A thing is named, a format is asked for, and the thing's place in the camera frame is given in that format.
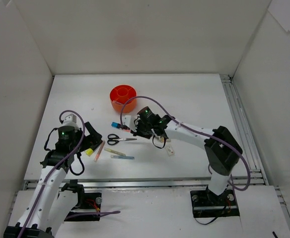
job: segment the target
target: blue marker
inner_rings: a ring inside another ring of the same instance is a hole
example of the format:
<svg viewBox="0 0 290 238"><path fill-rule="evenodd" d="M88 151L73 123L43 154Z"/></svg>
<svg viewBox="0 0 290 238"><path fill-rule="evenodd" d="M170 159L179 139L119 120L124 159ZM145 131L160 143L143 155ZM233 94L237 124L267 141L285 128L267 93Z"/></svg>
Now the blue marker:
<svg viewBox="0 0 290 238"><path fill-rule="evenodd" d="M122 156L122 155L111 155L112 159L124 159L124 160L133 160L134 156Z"/></svg>
<svg viewBox="0 0 290 238"><path fill-rule="evenodd" d="M116 122L112 122L111 126L114 128L118 128L120 130L128 130L129 129L126 125L121 125L121 124L116 123Z"/></svg>

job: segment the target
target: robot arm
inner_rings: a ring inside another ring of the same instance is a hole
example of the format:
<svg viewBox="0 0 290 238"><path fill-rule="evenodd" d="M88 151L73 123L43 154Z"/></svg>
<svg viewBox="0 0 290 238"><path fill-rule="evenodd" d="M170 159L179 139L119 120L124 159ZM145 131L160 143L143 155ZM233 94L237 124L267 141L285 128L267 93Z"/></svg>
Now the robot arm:
<svg viewBox="0 0 290 238"><path fill-rule="evenodd" d="M185 129L174 122L168 115L162 118L157 114L155 115L149 107L140 110L137 117L124 116L123 125L129 127L134 136L141 136L147 139L152 136L162 136L164 139L178 139L204 149L207 153L209 164L215 172L212 174L211 181L207 187L207 190L211 192L210 197L217 200L226 190L231 171L239 160L239 157L226 146L214 139ZM242 153L242 149L237 141L228 129L223 126L220 126L218 129L207 129L189 124L185 125L197 131L218 137Z"/></svg>
<svg viewBox="0 0 290 238"><path fill-rule="evenodd" d="M80 156L80 153L88 148L94 150L102 142L102 135L97 133L89 122L84 125L90 135L83 135L82 143L75 152L77 156ZM55 145L56 148L54 150L48 149L49 152L44 161L40 162L43 168L29 205L17 224L14 227L8 226L6 228L4 238L53 238L69 211L81 205L84 188L82 184L77 184L77 180L66 183L59 192L59 187L74 161L74 155L69 156L56 168L47 181L45 178L56 164L77 147L82 134L82 130L76 124L76 116L74 114L68 115L62 122L62 126L58 128L59 139Z"/></svg>

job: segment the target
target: white table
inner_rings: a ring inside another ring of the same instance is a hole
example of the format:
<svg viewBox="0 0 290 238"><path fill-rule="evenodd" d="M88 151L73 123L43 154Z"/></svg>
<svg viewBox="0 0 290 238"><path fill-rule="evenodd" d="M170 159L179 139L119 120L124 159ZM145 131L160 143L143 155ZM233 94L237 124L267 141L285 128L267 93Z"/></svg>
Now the white table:
<svg viewBox="0 0 290 238"><path fill-rule="evenodd" d="M18 193L10 226L15 226L32 193ZM56 238L274 238L273 231L279 238L290 238L274 187L251 186L236 196L240 217L202 226L193 218L188 188L104 190L101 211L121 213L100 222L65 222Z"/></svg>
<svg viewBox="0 0 290 238"><path fill-rule="evenodd" d="M63 110L78 112L103 135L103 139L107 139L110 133L131 137L129 133L111 127L111 122L119 122L119 114L111 106L109 93L120 84L131 85L138 95L156 99L183 122L205 128L218 128L223 125L238 139L218 74L56 75L24 178L39 178L42 169L39 162L46 155L43 150L44 143L51 129L60 126L58 118ZM131 113L135 115L147 105L154 113L164 115L156 104L146 99L138 99L137 108ZM56 141L57 133L54 132L49 147L54 148ZM110 153L103 151L95 163L95 154L88 157L83 153L85 172L79 177L68 173L67 179L210 177L204 150L177 140L172 140L170 144L175 151L175 155L170 157L165 149L157 149L151 140L140 137L136 142L121 142L115 146L106 144L105 147L135 156L135 159L111 159ZM81 171L77 158L72 168L75 172ZM246 176L241 160L235 166L233 175Z"/></svg>

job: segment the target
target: marker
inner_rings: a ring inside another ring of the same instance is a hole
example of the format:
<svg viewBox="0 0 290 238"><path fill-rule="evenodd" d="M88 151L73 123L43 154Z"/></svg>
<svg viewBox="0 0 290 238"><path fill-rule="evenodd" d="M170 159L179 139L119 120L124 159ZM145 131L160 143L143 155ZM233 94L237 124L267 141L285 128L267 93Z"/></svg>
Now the marker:
<svg viewBox="0 0 290 238"><path fill-rule="evenodd" d="M121 155L111 155L112 159L124 159L124 160L133 160L134 156L121 156Z"/></svg>
<svg viewBox="0 0 290 238"><path fill-rule="evenodd" d="M109 148L104 148L104 150L107 151L107 152L110 152L110 153L116 154L116 155L126 156L126 154L124 154L124 153L121 153L121 152L116 151L116 150L111 150L111 149L109 149Z"/></svg>
<svg viewBox="0 0 290 238"><path fill-rule="evenodd" d="M116 123L116 122L112 122L111 126L114 127L114 128L117 128L119 130L126 131L126 132L130 132L131 131L131 130L129 130L129 128L126 125L121 125L121 124Z"/></svg>
<svg viewBox="0 0 290 238"><path fill-rule="evenodd" d="M101 143L101 145L100 145L100 149L99 149L99 151L97 152L97 154L96 154L96 156L95 156L95 159L94 159L95 162L97 162L97 160L99 159L104 144L105 144L105 141L103 141L103 142Z"/></svg>

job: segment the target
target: orange bowl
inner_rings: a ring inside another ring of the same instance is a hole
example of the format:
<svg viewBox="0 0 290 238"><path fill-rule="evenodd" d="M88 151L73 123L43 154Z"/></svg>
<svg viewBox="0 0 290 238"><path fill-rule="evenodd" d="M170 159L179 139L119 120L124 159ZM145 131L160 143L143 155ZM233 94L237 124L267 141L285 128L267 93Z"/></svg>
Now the orange bowl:
<svg viewBox="0 0 290 238"><path fill-rule="evenodd" d="M121 112L123 105L132 97L135 97L136 90L130 85L119 85L110 92L110 100L112 107L118 113ZM130 113L136 107L137 99L131 100L124 107L123 113Z"/></svg>

